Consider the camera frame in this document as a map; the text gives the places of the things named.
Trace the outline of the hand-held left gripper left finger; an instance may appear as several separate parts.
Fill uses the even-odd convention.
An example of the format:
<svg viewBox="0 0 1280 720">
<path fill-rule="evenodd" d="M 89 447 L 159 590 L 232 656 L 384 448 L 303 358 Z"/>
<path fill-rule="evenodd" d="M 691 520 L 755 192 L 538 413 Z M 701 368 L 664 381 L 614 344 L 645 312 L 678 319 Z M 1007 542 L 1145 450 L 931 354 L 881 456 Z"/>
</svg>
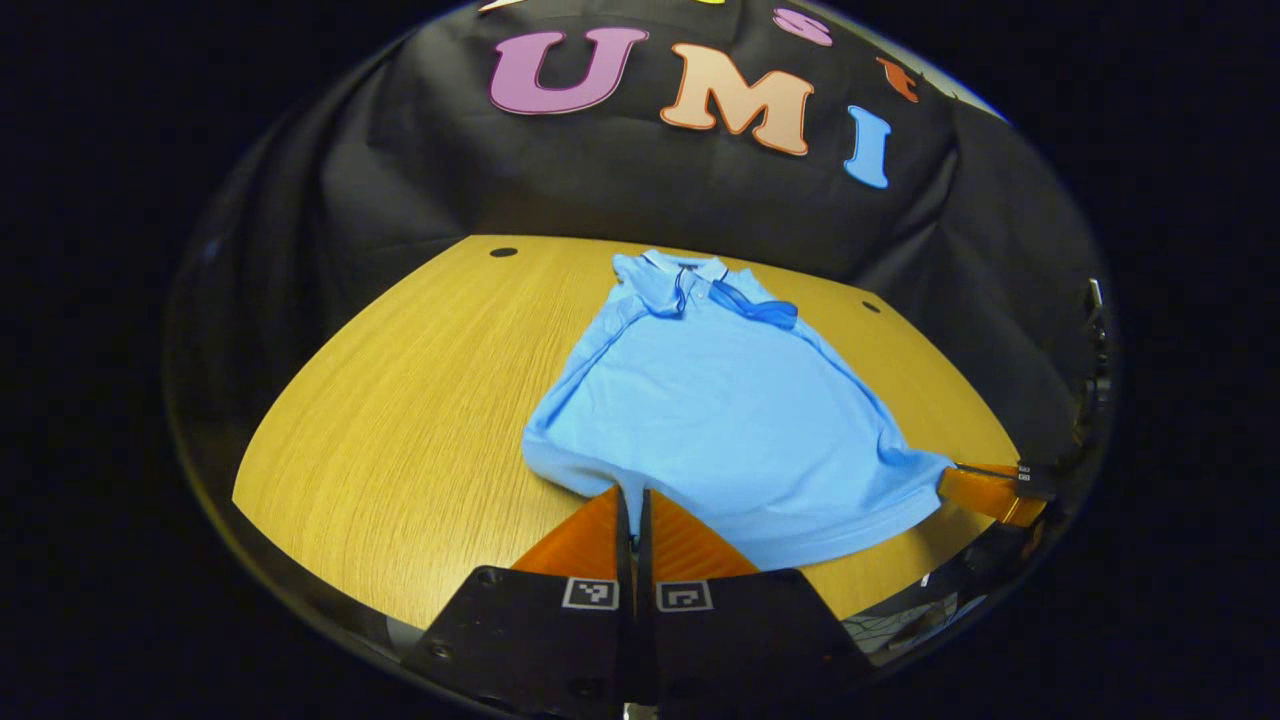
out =
<svg viewBox="0 0 1280 720">
<path fill-rule="evenodd" d="M 621 492 L 591 498 L 508 568 L 475 568 L 401 666 L 513 717 L 622 719 L 628 541 Z"/>
</svg>

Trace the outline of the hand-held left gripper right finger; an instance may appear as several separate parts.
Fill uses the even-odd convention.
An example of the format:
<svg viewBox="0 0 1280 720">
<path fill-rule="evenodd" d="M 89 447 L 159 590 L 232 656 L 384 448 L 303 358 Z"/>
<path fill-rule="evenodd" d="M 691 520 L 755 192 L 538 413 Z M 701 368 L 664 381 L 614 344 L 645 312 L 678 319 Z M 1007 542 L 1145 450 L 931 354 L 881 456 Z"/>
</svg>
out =
<svg viewBox="0 0 1280 720">
<path fill-rule="evenodd" d="M 641 716 L 799 717 L 876 675 L 801 571 L 742 571 L 727 543 L 653 489 L 641 528 Z"/>
</svg>

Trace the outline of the light blue polo T-shirt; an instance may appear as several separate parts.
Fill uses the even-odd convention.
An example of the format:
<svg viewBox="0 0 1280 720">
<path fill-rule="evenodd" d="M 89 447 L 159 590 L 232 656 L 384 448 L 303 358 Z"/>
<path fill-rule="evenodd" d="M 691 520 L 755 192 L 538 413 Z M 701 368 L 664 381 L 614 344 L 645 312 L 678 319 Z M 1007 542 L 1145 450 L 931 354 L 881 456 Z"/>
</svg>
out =
<svg viewBox="0 0 1280 720">
<path fill-rule="evenodd" d="M 541 479 L 618 489 L 640 533 L 654 489 L 762 570 L 868 550 L 942 506 L 914 448 L 835 347 L 749 269 L 649 249 L 616 283 L 524 428 Z"/>
</svg>

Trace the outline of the black backdrop cloth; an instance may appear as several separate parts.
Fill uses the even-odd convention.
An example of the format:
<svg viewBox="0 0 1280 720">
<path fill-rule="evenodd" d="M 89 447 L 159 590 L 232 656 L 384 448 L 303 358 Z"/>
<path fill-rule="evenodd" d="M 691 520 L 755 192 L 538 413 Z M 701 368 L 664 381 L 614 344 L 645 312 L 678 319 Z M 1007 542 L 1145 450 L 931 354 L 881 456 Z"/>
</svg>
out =
<svg viewBox="0 0 1280 720">
<path fill-rule="evenodd" d="M 229 471 L 302 365 L 471 234 L 664 245 L 870 290 L 1032 462 L 1069 443 L 1088 220 L 1012 126 L 781 0 L 527 0 L 426 20 L 280 115 L 212 196 L 172 296 L 169 429 Z"/>
</svg>

